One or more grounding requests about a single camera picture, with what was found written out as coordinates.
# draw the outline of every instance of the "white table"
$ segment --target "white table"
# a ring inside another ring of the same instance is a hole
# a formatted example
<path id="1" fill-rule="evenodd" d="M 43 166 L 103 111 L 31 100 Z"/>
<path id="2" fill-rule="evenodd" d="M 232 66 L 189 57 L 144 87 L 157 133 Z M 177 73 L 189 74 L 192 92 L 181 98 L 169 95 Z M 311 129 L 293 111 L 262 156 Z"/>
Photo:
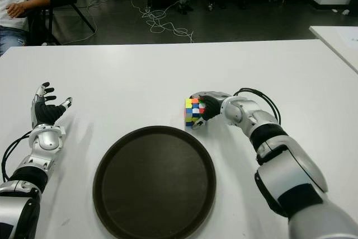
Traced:
<path id="1" fill-rule="evenodd" d="M 45 81 L 56 88 L 56 104 L 68 96 L 74 103 L 58 121 L 68 136 L 43 195 L 37 239 L 112 238 L 92 202 L 93 176 L 108 148 L 143 126 L 184 129 L 191 93 L 240 87 L 275 101 L 283 128 L 325 174 L 332 201 L 358 221 L 358 76 L 319 40 L 11 48 L 0 58 L 2 152 L 30 129 L 31 100 Z M 193 238 L 287 238 L 287 219 L 270 211 L 256 187 L 255 151 L 240 129 L 213 119 L 189 132 L 217 175 L 212 214 Z M 22 142 L 8 172 L 28 153 Z"/>
<path id="2" fill-rule="evenodd" d="M 311 26 L 309 29 L 358 73 L 358 27 Z"/>

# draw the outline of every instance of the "colorful cube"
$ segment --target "colorful cube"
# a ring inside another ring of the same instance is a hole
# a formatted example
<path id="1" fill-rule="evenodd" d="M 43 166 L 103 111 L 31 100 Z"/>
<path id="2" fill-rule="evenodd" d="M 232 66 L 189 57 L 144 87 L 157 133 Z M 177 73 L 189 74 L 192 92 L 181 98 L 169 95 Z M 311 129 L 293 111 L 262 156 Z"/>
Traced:
<path id="1" fill-rule="evenodd" d="M 185 100 L 185 126 L 192 126 L 205 112 L 205 104 L 196 98 Z"/>

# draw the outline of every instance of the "round tray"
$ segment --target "round tray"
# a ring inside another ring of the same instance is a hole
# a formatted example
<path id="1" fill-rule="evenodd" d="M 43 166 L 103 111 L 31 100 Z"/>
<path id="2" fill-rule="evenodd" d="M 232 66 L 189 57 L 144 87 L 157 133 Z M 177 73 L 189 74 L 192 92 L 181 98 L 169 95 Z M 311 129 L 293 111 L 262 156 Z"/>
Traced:
<path id="1" fill-rule="evenodd" d="M 215 197 L 213 162 L 198 140 L 150 126 L 118 140 L 98 166 L 93 201 L 118 238 L 180 239 L 195 231 Z"/>

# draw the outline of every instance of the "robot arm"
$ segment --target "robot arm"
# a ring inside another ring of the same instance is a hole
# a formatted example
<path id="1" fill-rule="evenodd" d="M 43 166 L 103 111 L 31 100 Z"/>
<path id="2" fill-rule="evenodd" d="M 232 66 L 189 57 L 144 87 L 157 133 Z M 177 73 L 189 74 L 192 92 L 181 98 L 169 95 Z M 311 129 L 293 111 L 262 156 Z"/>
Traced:
<path id="1" fill-rule="evenodd" d="M 47 88 L 49 85 L 48 82 L 41 85 L 32 101 L 31 154 L 0 185 L 0 239 L 35 237 L 41 194 L 52 175 L 65 136 L 64 128 L 54 124 L 72 104 L 70 97 L 59 106 L 46 105 L 46 101 L 56 99 L 56 96 L 45 97 L 54 91 Z"/>
<path id="2" fill-rule="evenodd" d="M 256 185 L 269 207 L 288 217 L 290 238 L 358 238 L 358 225 L 328 200 L 320 169 L 275 117 L 245 97 L 222 92 L 199 92 L 192 97 L 206 103 L 205 114 L 193 129 L 221 114 L 250 139 L 260 165 Z"/>

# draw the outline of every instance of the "white cable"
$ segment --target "white cable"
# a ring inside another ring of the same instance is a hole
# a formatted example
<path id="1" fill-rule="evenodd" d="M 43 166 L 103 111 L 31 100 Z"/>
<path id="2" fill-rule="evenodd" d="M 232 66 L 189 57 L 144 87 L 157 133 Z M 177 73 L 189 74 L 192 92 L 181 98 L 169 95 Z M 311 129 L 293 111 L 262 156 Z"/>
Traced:
<path id="1" fill-rule="evenodd" d="M 133 0 L 131 0 L 131 4 L 134 8 L 137 8 L 139 10 L 139 12 L 142 14 L 142 18 L 149 18 L 150 20 L 147 20 L 146 23 L 147 25 L 150 26 L 150 31 L 154 34 L 160 34 L 162 32 L 164 32 L 165 30 L 168 31 L 172 31 L 174 33 L 174 35 L 176 36 L 187 36 L 190 39 L 190 43 L 194 43 L 192 36 L 194 34 L 194 31 L 191 32 L 189 34 L 188 29 L 186 28 L 175 28 L 174 24 L 172 22 L 166 22 L 165 24 L 161 23 L 161 20 L 164 19 L 165 17 L 167 17 L 167 10 L 173 6 L 175 6 L 179 1 L 175 2 L 174 4 L 170 5 L 169 7 L 167 7 L 164 11 L 162 10 L 156 10 L 156 11 L 152 11 L 152 12 L 143 12 L 140 10 L 139 7 L 135 6 L 133 4 Z M 172 28 L 166 28 L 166 25 L 171 25 Z"/>
<path id="2" fill-rule="evenodd" d="M 92 16 L 92 14 L 89 11 L 89 8 L 98 8 L 98 7 L 100 7 L 100 3 L 108 2 L 108 1 L 111 1 L 111 0 L 91 0 L 89 2 L 89 5 L 86 7 L 86 11 L 91 16 L 93 24 L 95 25 L 95 32 L 94 33 L 92 33 L 90 36 L 88 36 L 88 37 L 86 37 L 84 39 L 73 40 L 73 41 L 70 41 L 70 42 L 62 43 L 62 45 L 68 45 L 68 44 L 75 43 L 75 42 L 85 41 L 85 40 L 90 39 L 94 35 L 96 35 L 97 31 L 98 31 L 98 26 L 96 24 L 95 18 Z M 167 13 L 166 13 L 167 10 L 169 8 L 175 6 L 177 3 L 178 3 L 178 1 L 175 2 L 174 4 L 170 5 L 169 7 L 167 7 L 164 11 L 156 10 L 156 11 L 152 11 L 152 12 L 143 12 L 143 11 L 140 10 L 139 7 L 134 6 L 133 0 L 131 0 L 132 6 L 139 10 L 139 12 L 142 14 L 142 18 L 149 18 L 149 20 L 146 20 L 146 23 L 147 23 L 147 25 L 150 26 L 150 31 L 152 33 L 160 34 L 160 33 L 164 32 L 165 30 L 168 30 L 168 31 L 172 31 L 174 33 L 174 35 L 176 35 L 176 36 L 187 36 L 190 39 L 190 43 L 194 43 L 194 41 L 192 39 L 192 36 L 194 34 L 193 31 L 189 34 L 188 29 L 186 29 L 186 28 L 175 28 L 174 24 L 172 22 L 166 22 L 164 24 L 161 23 L 161 20 L 164 19 L 165 17 L 167 17 Z"/>
<path id="3" fill-rule="evenodd" d="M 91 0 L 89 2 L 89 5 L 86 7 L 86 11 L 92 17 L 93 24 L 95 25 L 95 32 L 94 33 L 92 33 L 90 36 L 88 36 L 88 37 L 86 37 L 84 39 L 73 40 L 73 41 L 70 41 L 70 42 L 62 43 L 62 45 L 68 45 L 68 44 L 75 43 L 75 42 L 85 41 L 85 40 L 93 37 L 94 35 L 96 35 L 97 31 L 98 31 L 98 26 L 96 24 L 95 18 L 92 16 L 92 14 L 89 11 L 89 8 L 91 8 L 91 7 L 98 8 L 100 6 L 100 2 L 107 2 L 107 1 L 109 1 L 109 0 Z"/>

